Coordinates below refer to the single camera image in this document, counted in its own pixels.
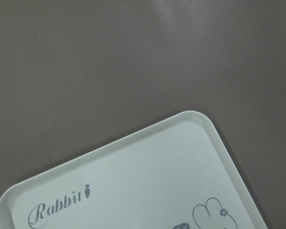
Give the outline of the beige rabbit print tray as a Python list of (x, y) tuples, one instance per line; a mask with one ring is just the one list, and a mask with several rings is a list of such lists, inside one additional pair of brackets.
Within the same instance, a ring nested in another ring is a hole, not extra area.
[(214, 124), (184, 111), (7, 189), (0, 229), (265, 229)]

